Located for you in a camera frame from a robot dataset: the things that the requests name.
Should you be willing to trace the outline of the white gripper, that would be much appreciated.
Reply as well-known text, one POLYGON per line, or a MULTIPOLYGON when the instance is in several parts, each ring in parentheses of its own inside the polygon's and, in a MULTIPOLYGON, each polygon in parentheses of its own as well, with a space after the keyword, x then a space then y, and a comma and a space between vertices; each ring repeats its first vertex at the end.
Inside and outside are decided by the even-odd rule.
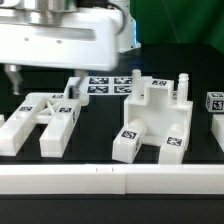
POLYGON ((119 12, 82 8, 66 13, 59 26, 40 26, 24 21, 21 10, 0 9, 0 63, 12 82, 13 93, 22 95, 21 67, 40 66, 76 70, 76 84, 69 99, 77 99, 86 70, 110 71, 118 63, 119 12))

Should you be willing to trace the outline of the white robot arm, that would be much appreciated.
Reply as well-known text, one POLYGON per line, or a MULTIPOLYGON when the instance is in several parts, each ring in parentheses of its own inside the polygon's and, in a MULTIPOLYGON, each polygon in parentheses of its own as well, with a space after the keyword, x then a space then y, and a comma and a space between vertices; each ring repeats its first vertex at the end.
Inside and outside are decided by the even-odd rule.
POLYGON ((0 64, 23 91, 23 66, 111 71, 140 44, 130 0, 0 0, 0 64))

